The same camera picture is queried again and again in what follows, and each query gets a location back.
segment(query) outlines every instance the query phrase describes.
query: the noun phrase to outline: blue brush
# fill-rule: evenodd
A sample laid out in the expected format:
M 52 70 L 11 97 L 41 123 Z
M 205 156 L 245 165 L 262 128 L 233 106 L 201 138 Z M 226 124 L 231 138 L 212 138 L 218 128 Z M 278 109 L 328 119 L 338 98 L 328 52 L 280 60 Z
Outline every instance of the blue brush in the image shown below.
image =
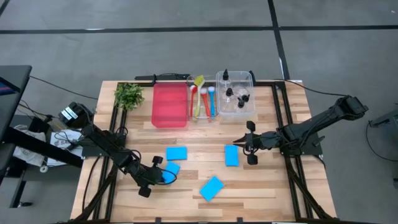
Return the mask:
M 210 95 L 210 101 L 211 101 L 211 119 L 214 119 L 215 116 L 215 109 L 214 109 L 214 92 L 215 88 L 213 86 L 209 87 L 208 89 L 209 95 Z

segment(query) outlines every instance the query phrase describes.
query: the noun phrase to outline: red brush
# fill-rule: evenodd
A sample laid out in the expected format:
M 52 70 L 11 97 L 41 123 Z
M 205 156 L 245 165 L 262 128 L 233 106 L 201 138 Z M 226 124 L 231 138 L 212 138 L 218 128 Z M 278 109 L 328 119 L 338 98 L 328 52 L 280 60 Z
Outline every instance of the red brush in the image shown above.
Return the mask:
M 200 90 L 200 94 L 203 97 L 203 101 L 205 102 L 205 108 L 206 108 L 207 117 L 211 117 L 209 106 L 207 105 L 207 89 L 206 88 L 202 88 Z
M 195 85 L 192 85 L 189 89 L 190 89 L 190 91 L 191 91 L 191 107 L 190 107 L 189 116 L 192 117 L 192 111 L 193 111 L 193 96 L 194 96 L 194 94 L 198 91 L 198 87 L 195 86 Z

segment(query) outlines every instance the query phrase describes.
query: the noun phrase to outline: transparent storage bin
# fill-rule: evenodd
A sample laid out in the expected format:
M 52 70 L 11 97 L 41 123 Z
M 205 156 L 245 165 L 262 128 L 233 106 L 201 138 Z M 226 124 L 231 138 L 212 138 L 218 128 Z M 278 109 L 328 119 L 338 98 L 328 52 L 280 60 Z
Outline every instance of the transparent storage bin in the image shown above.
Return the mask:
M 252 76 L 249 72 L 228 71 L 228 80 L 223 79 L 225 71 L 216 74 L 217 110 L 222 121 L 243 122 L 252 119 L 256 112 L 254 101 L 254 87 Z M 233 95 L 226 94 L 231 88 Z M 239 101 L 248 97 L 239 107 Z
M 218 110 L 217 110 L 217 90 L 216 87 L 213 85 L 209 85 L 209 83 L 205 83 L 204 86 L 202 88 L 206 88 L 208 90 L 209 86 L 213 86 L 215 88 L 215 92 L 213 94 L 213 100 L 214 100 L 214 115 L 211 115 L 211 98 L 210 98 L 210 94 L 207 91 L 206 94 L 206 102 L 207 105 L 209 107 L 210 110 L 210 116 L 207 115 L 206 113 L 206 108 L 205 108 L 205 104 L 203 103 L 203 97 L 200 96 L 200 110 L 199 110 L 199 116 L 195 117 L 195 109 L 197 107 L 198 104 L 198 92 L 194 93 L 193 95 L 193 106 L 192 106 L 192 115 L 191 115 L 191 91 L 190 91 L 190 87 L 195 85 L 194 81 L 196 79 L 197 76 L 189 76 L 187 78 L 187 86 L 188 86 L 188 120 L 194 123 L 208 123 L 208 122 L 214 122 L 216 120 L 216 117 L 218 115 Z M 206 82 L 214 82 L 215 78 L 214 75 L 204 75 L 205 77 L 205 81 Z

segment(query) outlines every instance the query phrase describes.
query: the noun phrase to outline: white bag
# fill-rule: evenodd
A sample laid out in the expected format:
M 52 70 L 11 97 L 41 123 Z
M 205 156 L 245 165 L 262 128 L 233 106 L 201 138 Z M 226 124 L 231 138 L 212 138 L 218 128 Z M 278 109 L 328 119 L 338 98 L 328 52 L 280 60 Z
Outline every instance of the white bag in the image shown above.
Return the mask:
M 45 141 L 44 133 L 34 133 L 32 131 L 28 131 L 26 125 L 17 125 L 14 127 L 14 129 L 21 131 L 29 136 L 35 137 L 38 140 Z M 38 167 L 42 166 L 44 160 L 44 156 L 36 152 L 30 152 L 29 150 L 19 146 L 15 148 L 13 156 L 17 157 L 18 159 L 22 159 L 28 164 L 32 164 Z

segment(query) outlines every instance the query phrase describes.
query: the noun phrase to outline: black floor stripe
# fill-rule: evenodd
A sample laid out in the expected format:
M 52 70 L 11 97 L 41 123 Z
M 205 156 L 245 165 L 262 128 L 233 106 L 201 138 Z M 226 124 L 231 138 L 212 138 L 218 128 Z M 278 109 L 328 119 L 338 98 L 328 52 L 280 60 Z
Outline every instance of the black floor stripe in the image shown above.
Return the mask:
M 279 30 L 388 30 L 398 29 L 398 25 L 376 26 L 282 26 Z
M 7 7 L 7 5 L 8 5 L 9 2 L 10 2 L 10 0 L 5 0 L 5 1 L 1 4 L 1 7 L 0 7 L 0 17 L 1 17 L 1 14 L 4 12 L 4 10 L 6 10 L 6 7 Z
M 282 43 L 282 37 L 280 36 L 278 19 L 276 17 L 274 1 L 268 0 L 268 6 L 269 6 L 269 12 L 271 14 L 271 19 L 272 19 L 272 27 L 274 28 L 274 35 L 275 35 L 275 41 L 276 41 L 276 46 L 277 46 L 277 50 L 278 50 L 279 60 L 280 60 L 281 66 L 282 66 L 282 78 L 289 80 L 290 74 L 289 74 L 289 69 L 287 68 L 285 50 L 284 50 L 284 45 Z
M 49 29 L 49 30 L 0 30 L 0 34 L 108 34 L 145 32 L 213 32 L 213 31 L 262 31 L 270 26 L 215 26 L 215 27 L 153 27 L 115 29 Z

